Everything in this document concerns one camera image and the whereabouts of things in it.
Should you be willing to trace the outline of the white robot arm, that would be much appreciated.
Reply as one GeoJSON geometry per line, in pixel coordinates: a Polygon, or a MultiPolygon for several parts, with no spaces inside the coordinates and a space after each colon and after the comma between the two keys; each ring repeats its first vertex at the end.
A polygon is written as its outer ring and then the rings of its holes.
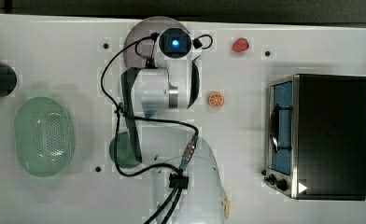
{"type": "Polygon", "coordinates": [[[189,32],[166,28],[153,42],[146,65],[120,75],[120,113],[134,159],[152,178],[154,211],[144,224],[224,224],[226,207],[218,165],[200,128],[171,112],[186,112],[200,91],[196,61],[202,43],[189,32]]]}

